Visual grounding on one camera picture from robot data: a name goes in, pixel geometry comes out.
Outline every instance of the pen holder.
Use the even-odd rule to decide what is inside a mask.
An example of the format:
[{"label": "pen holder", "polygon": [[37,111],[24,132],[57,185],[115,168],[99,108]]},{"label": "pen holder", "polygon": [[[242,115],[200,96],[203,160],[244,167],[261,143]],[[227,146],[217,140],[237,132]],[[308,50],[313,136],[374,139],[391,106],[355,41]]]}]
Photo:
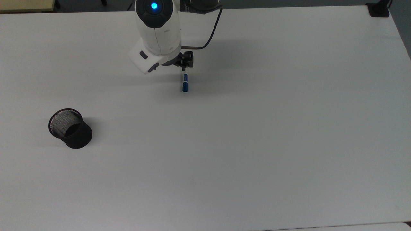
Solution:
[{"label": "pen holder", "polygon": [[86,146],[92,137],[91,128],[83,121],[81,114],[70,108],[54,113],[48,129],[54,137],[75,149]]}]

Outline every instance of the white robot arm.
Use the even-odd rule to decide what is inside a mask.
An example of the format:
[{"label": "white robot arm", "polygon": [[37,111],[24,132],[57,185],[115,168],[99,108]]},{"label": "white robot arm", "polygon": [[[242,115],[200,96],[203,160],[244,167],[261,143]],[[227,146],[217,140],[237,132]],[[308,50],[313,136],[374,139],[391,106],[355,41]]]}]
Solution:
[{"label": "white robot arm", "polygon": [[136,0],[134,7],[141,38],[128,53],[130,59],[144,74],[172,65],[181,50],[176,5],[172,0]]},{"label": "white robot arm", "polygon": [[[197,14],[220,9],[211,36],[204,46],[181,46],[178,9]],[[186,71],[187,67],[193,67],[193,52],[186,51],[182,54],[180,50],[205,48],[214,34],[221,11],[219,0],[136,0],[134,12],[141,38],[128,55],[144,74],[160,65],[176,65]]]}]

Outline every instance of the white table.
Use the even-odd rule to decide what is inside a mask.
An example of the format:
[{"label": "white table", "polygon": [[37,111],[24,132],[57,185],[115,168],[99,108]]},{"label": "white table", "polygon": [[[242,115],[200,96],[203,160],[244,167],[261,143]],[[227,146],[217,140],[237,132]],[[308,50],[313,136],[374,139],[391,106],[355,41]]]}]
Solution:
[{"label": "white table", "polygon": [[410,231],[405,223],[350,225],[310,229],[289,229],[290,231]]},{"label": "white table", "polygon": [[[201,46],[217,12],[181,13]],[[256,231],[411,220],[411,62],[365,6],[224,10],[144,76],[133,12],[0,16],[0,229]],[[80,111],[91,143],[47,130]]]}]

